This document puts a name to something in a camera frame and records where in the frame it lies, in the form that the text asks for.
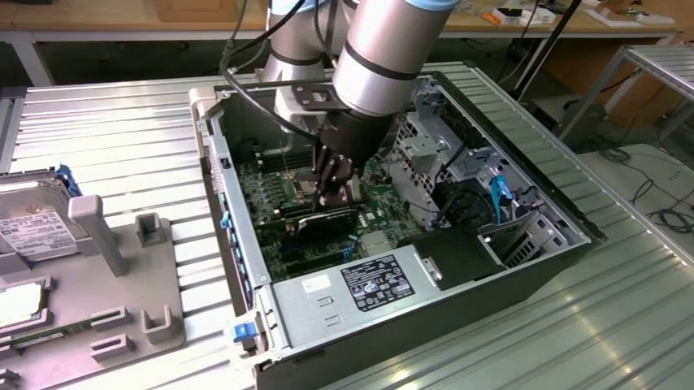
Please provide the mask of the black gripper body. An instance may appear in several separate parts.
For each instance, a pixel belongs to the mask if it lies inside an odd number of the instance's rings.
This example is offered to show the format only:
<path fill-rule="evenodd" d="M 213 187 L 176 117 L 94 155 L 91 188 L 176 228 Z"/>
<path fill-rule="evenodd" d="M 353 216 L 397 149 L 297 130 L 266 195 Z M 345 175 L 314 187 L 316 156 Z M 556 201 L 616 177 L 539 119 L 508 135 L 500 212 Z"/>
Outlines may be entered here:
<path fill-rule="evenodd" d="M 320 143 L 352 163 L 365 163 L 376 154 L 396 115 L 370 116 L 356 110 L 326 112 Z"/>

